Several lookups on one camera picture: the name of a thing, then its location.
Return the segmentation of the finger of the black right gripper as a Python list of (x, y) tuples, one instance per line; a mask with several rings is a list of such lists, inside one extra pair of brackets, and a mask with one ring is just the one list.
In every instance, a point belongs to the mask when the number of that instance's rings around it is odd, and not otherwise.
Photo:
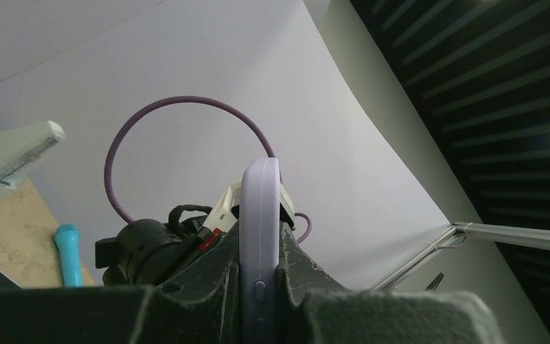
[(276, 334), (279, 343), (327, 343), (348, 323), (335, 299), (344, 288), (297, 243), (291, 228), (280, 226), (276, 269)]

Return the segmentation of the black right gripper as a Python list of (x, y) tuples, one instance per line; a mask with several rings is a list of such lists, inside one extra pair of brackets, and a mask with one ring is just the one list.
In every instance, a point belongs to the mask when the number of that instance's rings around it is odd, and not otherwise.
[(104, 285), (159, 285), (157, 343), (241, 342), (238, 256), (236, 207), (183, 204), (95, 242)]

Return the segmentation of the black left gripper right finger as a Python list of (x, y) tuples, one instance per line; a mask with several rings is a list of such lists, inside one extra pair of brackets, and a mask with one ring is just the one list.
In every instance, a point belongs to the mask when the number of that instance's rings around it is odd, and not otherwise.
[(300, 343), (504, 343), (496, 317), (470, 292), (311, 292)]

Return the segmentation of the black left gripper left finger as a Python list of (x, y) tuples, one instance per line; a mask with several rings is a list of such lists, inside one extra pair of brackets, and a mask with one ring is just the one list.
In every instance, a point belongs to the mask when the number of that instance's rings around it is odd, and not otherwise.
[(0, 290), (0, 343), (160, 343), (146, 287)]

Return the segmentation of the lilac phone case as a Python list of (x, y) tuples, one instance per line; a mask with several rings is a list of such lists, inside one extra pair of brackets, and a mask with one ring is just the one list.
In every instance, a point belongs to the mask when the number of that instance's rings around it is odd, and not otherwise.
[(277, 342), (279, 220), (279, 162), (259, 158), (245, 170), (241, 181), (238, 224), (243, 343)]

